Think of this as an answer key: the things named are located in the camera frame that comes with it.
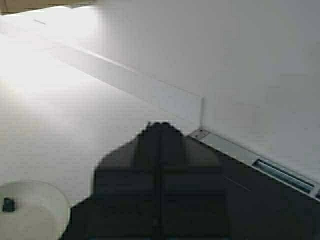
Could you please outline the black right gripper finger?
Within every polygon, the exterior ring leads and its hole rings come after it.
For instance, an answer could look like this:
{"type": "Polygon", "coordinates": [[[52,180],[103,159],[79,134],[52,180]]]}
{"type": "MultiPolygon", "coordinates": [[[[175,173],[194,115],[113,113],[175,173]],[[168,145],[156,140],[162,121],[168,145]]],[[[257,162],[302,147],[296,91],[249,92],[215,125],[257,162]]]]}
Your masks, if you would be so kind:
{"type": "Polygon", "coordinates": [[[161,124],[161,220],[165,239],[228,237],[222,165],[215,151],[161,124]]]}

